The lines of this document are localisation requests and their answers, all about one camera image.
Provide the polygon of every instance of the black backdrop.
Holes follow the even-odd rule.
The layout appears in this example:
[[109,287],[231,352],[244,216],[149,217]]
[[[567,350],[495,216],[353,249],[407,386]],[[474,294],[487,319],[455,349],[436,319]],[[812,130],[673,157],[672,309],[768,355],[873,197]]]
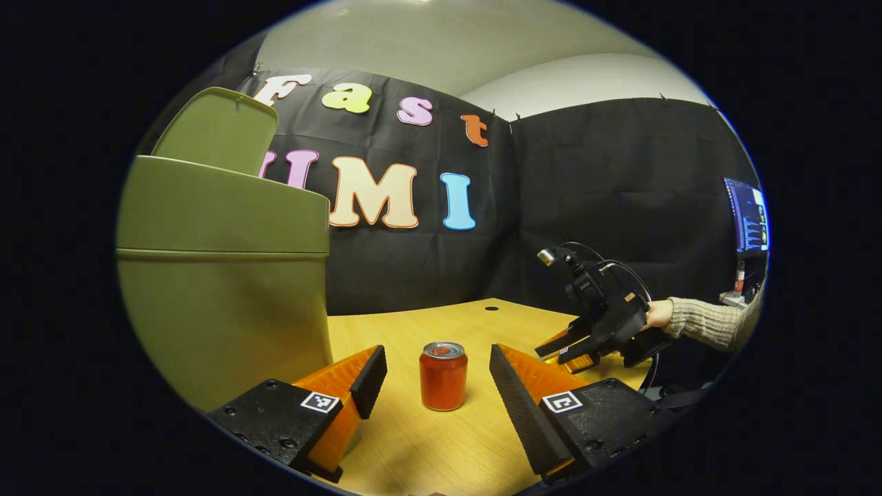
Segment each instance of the black backdrop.
[[[602,101],[510,124],[450,95],[357,71],[262,71],[237,89],[254,96],[268,78],[296,74],[312,80],[274,99],[280,124],[266,178],[286,183],[285,155],[315,150],[319,158],[304,188],[326,196],[334,209],[335,157],[365,160],[375,181],[394,163],[417,169],[417,227],[369,225],[363,218],[354,227],[331,227],[329,314],[485,297],[577,312],[564,294],[562,274],[535,258],[541,248],[570,240],[631,265],[654,298],[716,302],[732,285],[735,239],[722,178],[759,184],[736,135],[708,105],[661,98]],[[368,111],[322,104],[341,82],[371,88]],[[431,124],[399,121],[399,102],[408,96],[432,102]],[[488,125],[487,147],[467,139],[460,119],[466,114]],[[439,176],[445,172],[471,179],[474,229],[443,225],[447,197]],[[355,211],[361,213],[357,203]]]
[[[415,228],[389,228],[381,220],[369,225],[357,203],[355,212],[362,217],[358,225],[331,227],[331,256],[326,264],[329,314],[462,303],[511,283],[499,256],[514,242],[519,212],[512,136],[505,120],[423,86],[357,71],[262,71],[238,91],[254,96],[267,78],[298,74],[310,74],[312,81],[274,99],[280,122],[270,145],[276,160],[266,168],[266,178],[286,183],[285,155],[296,149],[314,150],[319,158],[310,165],[304,189],[326,196],[333,210],[339,173],[331,161],[338,156],[365,160],[377,182],[394,163],[417,169],[413,202],[419,225]],[[373,95],[368,111],[356,114],[325,107],[322,97],[339,83],[369,87]],[[396,117],[400,101],[410,96],[432,102],[431,124],[403,124]],[[490,142],[486,147],[467,139],[463,115],[477,115],[487,125],[482,134]],[[440,175],[445,172],[471,179],[467,193],[474,229],[443,225],[447,193]]]
[[[733,215],[722,179],[759,187],[717,110],[639,98],[558,109],[512,123],[520,182],[520,302],[574,313],[564,275],[535,259],[577,241],[628,264],[653,299],[719,303],[736,270]],[[655,384],[700,387],[729,356],[690,339],[659,358]]]

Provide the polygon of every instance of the colorful foam letter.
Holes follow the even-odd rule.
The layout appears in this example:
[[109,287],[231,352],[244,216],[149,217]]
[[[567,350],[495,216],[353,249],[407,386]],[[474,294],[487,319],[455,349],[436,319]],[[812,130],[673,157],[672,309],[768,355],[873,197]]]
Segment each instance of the colorful foam letter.
[[367,112],[368,100],[373,93],[365,85],[358,83],[341,83],[333,91],[322,97],[322,105],[330,109],[346,109],[354,114]]
[[460,118],[466,121],[466,136],[468,136],[469,141],[479,147],[485,147],[490,144],[486,138],[481,136],[481,131],[487,131],[487,125],[481,122],[480,117],[460,116]]
[[258,177],[266,177],[266,166],[275,162],[275,152],[266,152],[264,155],[264,164],[260,166]]
[[272,107],[274,104],[273,97],[279,99],[288,96],[297,85],[305,85],[312,81],[310,74],[300,74],[297,76],[273,76],[266,78],[264,87],[260,88],[258,94],[254,95],[254,99]]
[[415,96],[408,96],[399,104],[398,120],[404,124],[429,125],[432,122],[432,102]]
[[441,182],[447,185],[447,218],[444,226],[448,229],[474,229],[477,223],[468,212],[467,188],[472,183],[468,176],[445,172]]
[[413,183],[416,169],[394,163],[377,183],[364,160],[356,157],[337,157],[332,165],[340,172],[337,180],[337,199],[330,223],[338,227],[358,224],[355,201],[362,208],[368,224],[377,222],[383,205],[388,205],[383,224],[390,228],[415,228],[419,220],[414,215]]
[[285,159],[291,164],[288,172],[288,186],[303,189],[306,186],[306,175],[310,172],[310,165],[318,160],[318,152],[315,150],[294,150],[285,155]]
[[[288,172],[288,186],[303,189],[306,186],[306,176],[310,172],[310,165],[318,160],[318,152],[315,150],[294,150],[285,155],[291,169]],[[266,167],[275,162],[275,152],[266,152],[264,164],[260,166],[259,177],[266,177]]]

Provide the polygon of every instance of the letter m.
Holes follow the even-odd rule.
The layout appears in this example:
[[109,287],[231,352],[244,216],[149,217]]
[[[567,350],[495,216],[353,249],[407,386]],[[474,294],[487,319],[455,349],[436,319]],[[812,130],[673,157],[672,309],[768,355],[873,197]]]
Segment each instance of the letter m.
[[331,212],[333,226],[351,227],[360,217],[355,213],[358,201],[365,220],[374,225],[383,206],[387,206],[383,224],[390,228],[415,228],[419,220],[414,215],[413,182],[416,169],[394,163],[377,183],[362,159],[337,157],[332,164],[340,172],[337,180],[337,199]]

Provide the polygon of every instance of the red soda can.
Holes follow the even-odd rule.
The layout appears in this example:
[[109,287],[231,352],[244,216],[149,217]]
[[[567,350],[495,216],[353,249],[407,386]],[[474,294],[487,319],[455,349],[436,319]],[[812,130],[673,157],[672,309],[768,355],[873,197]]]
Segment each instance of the red soda can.
[[456,410],[466,400],[468,357],[461,344],[430,342],[420,355],[422,404],[439,411]]

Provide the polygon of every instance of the wooden table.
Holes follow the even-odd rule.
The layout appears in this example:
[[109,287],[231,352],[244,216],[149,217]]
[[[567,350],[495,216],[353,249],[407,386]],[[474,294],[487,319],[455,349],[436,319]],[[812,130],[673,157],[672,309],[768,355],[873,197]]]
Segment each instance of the wooden table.
[[[490,306],[498,310],[485,310]],[[573,319],[499,299],[328,318],[334,360],[382,344],[389,369],[370,419],[359,426],[360,442],[340,462],[343,476],[335,486],[368,496],[511,496],[539,482],[490,375],[490,345],[534,354]],[[419,357],[434,341],[466,348],[466,402],[457,410],[422,406]],[[625,369],[614,354],[579,376],[591,382],[615,377],[637,389],[649,366],[647,360]]]

